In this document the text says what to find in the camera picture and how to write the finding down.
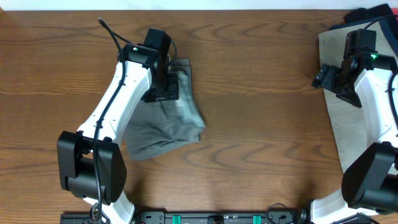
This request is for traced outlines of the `grey shorts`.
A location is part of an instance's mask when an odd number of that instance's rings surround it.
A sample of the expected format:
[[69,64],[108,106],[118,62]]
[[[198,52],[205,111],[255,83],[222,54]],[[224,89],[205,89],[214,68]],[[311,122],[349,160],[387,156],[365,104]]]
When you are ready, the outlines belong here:
[[126,126],[123,139],[132,161],[151,159],[199,142],[206,128],[193,97],[189,59],[178,59],[170,72],[178,77],[178,100],[140,101]]

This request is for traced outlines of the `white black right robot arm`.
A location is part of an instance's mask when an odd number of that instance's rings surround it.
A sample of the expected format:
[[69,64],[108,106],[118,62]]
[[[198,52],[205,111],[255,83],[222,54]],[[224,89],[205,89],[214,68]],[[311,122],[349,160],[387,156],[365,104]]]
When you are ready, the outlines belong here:
[[373,215],[397,212],[397,175],[389,172],[397,166],[396,75],[395,58],[376,53],[348,56],[341,67],[321,66],[312,85],[361,108],[367,140],[341,188],[311,203],[309,223],[366,223]]

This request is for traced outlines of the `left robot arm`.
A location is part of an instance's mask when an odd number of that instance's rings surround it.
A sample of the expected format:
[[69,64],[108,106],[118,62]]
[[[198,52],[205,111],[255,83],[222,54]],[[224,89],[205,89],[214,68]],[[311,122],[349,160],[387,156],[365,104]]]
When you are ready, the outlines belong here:
[[178,81],[168,74],[169,44],[126,44],[111,84],[76,132],[57,141],[62,189],[91,205],[87,214],[62,214],[60,223],[131,223],[135,206],[124,193],[127,169],[122,136],[138,102],[176,100]]

